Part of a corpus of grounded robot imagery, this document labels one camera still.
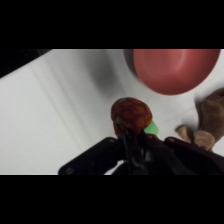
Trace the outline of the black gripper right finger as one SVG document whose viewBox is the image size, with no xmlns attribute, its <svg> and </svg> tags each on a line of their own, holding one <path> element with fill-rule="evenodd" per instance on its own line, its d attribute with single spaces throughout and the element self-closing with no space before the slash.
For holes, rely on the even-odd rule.
<svg viewBox="0 0 224 224">
<path fill-rule="evenodd" d="M 174 137 L 144 136 L 149 149 L 174 175 L 224 175 L 224 157 Z"/>
</svg>

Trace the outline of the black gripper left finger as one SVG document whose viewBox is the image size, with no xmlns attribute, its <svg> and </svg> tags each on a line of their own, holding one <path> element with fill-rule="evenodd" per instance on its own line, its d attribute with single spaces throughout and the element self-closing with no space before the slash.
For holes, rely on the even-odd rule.
<svg viewBox="0 0 224 224">
<path fill-rule="evenodd" d="M 63 165 L 59 175 L 104 175 L 126 159 L 124 144 L 112 137 L 104 138 L 84 153 Z"/>
</svg>

